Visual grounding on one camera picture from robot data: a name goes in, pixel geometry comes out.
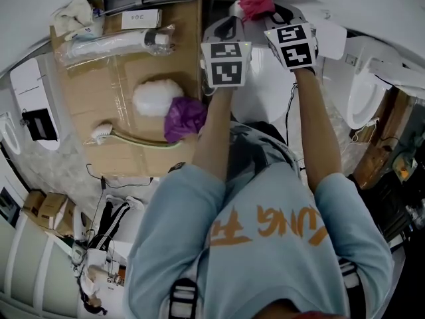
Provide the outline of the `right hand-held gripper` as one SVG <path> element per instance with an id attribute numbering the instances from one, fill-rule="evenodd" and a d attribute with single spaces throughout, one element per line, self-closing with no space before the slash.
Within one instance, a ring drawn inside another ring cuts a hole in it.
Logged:
<path id="1" fill-rule="evenodd" d="M 315 38 L 310 24 L 304 22 L 303 13 L 293 5 L 276 5 L 276 13 L 264 16 L 264 36 L 284 69 L 293 71 L 316 65 Z"/>

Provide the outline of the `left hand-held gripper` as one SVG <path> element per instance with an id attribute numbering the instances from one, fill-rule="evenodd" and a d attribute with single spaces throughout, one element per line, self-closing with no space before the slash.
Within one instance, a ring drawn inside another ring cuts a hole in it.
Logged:
<path id="1" fill-rule="evenodd" d="M 210 88 L 245 85 L 252 43 L 244 40 L 244 28 L 239 17 L 225 17 L 207 27 L 203 41 L 241 41 L 201 43 L 201 62 Z"/>

